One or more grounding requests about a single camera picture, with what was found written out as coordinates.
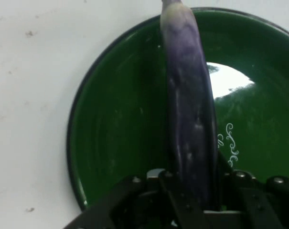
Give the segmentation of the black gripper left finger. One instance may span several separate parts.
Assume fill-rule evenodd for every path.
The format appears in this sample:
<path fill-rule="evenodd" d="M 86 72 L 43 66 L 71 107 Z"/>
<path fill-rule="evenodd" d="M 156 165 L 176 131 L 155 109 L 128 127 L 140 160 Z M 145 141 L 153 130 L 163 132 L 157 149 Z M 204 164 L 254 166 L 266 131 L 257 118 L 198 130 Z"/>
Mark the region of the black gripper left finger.
<path fill-rule="evenodd" d="M 204 229 L 198 202 L 169 171 L 127 176 L 68 223 L 67 229 Z"/>

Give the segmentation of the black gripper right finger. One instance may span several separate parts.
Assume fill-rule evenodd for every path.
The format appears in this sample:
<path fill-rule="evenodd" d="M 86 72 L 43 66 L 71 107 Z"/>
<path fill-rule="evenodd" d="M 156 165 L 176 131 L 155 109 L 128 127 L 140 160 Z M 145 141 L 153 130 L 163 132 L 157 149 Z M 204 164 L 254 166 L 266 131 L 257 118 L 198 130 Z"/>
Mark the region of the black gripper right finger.
<path fill-rule="evenodd" d="M 221 204 L 242 213 L 246 229 L 289 229 L 289 177 L 274 175 L 260 182 L 250 172 L 234 170 L 218 155 Z"/>

